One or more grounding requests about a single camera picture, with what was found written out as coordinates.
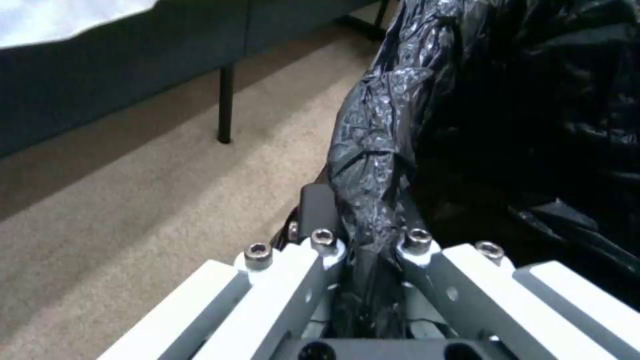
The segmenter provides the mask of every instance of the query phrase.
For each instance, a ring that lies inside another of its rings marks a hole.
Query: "black plastic bag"
[[[635,0],[401,2],[328,155],[339,336],[404,337],[406,191],[444,245],[498,238],[516,262],[638,280],[639,19]]]

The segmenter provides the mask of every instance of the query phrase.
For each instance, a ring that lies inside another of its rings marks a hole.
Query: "beige carpet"
[[[327,26],[0,160],[0,359],[101,354],[206,259],[266,241],[377,44]]]

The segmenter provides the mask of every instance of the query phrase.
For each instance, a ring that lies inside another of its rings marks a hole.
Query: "hex socket screw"
[[[414,227],[405,232],[403,248],[412,254],[424,254],[429,250],[433,237],[425,229]]]
[[[264,270],[273,262],[273,249],[267,243],[253,243],[244,250],[244,263],[251,270]]]
[[[321,256],[329,256],[336,252],[337,239],[330,230],[316,229],[311,233],[311,247]]]

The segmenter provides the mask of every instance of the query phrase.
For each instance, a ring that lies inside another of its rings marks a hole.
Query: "metal screw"
[[[311,233],[311,247],[314,248],[320,255],[328,256],[337,250],[337,240],[333,236],[333,233],[327,229],[316,229]]]
[[[504,249],[490,241],[477,242],[476,250],[496,265],[500,265],[500,261],[504,258]]]
[[[289,228],[287,229],[287,240],[290,243],[296,242],[298,240],[298,222],[292,221],[289,223]]]
[[[429,250],[433,237],[425,229],[414,227],[405,233],[404,249],[412,254],[424,254]]]
[[[244,250],[244,263],[251,270],[264,270],[273,262],[273,250],[266,243],[254,243]]]

